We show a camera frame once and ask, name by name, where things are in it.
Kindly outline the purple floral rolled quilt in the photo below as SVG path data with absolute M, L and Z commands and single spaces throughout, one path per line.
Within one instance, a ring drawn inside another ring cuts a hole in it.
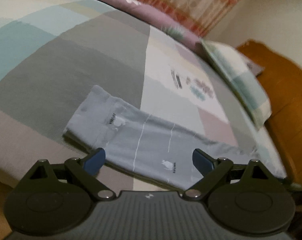
M 204 52 L 202 39 L 180 25 L 170 16 L 137 0 L 98 0 L 116 9 L 119 9 L 139 20 L 163 31 L 168 36 L 183 44 L 194 53 L 201 55 Z

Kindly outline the small floral back pillow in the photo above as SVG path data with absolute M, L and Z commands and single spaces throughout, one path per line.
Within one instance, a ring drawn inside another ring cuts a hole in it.
M 251 61 L 250 59 L 246 59 L 245 63 L 252 74 L 254 74 L 254 76 L 259 76 L 264 71 L 263 67 L 261 67 L 259 64 L 256 64 L 254 61 Z

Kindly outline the grey patterned pyjama trousers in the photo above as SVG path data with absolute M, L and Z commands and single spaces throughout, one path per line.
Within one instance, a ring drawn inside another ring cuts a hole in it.
M 197 148 L 236 164 L 251 159 L 235 146 L 145 113 L 97 85 L 67 123 L 64 135 L 88 153 L 104 148 L 107 161 L 119 168 L 181 190 L 203 177 L 192 162 Z

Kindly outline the checked pastel pillow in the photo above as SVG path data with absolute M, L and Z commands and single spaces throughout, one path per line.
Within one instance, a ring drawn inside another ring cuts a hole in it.
M 220 42 L 201 40 L 207 61 L 233 91 L 257 130 L 270 118 L 270 99 L 248 67 L 248 58 Z

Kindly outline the wooden headboard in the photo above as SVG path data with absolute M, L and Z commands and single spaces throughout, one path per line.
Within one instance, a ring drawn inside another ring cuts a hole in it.
M 288 178 L 302 185 L 302 69 L 261 42 L 248 40 L 237 50 L 264 68 L 257 79 L 272 110 L 265 127 Z

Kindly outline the checked patchwork bed sheet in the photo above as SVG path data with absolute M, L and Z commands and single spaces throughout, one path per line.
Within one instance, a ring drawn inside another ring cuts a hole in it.
M 0 0 L 1 183 L 85 156 L 63 130 L 94 85 L 171 122 L 168 141 L 185 127 L 287 175 L 224 80 L 159 29 L 97 0 Z

